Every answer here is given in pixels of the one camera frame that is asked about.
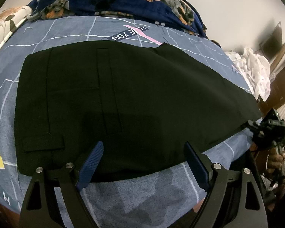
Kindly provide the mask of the person's right hand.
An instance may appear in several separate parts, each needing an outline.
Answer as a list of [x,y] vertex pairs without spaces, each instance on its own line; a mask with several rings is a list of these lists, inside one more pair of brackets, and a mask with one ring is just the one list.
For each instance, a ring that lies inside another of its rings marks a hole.
[[275,171],[280,171],[285,163],[285,149],[278,153],[275,148],[271,148],[267,157],[267,172],[273,174]]

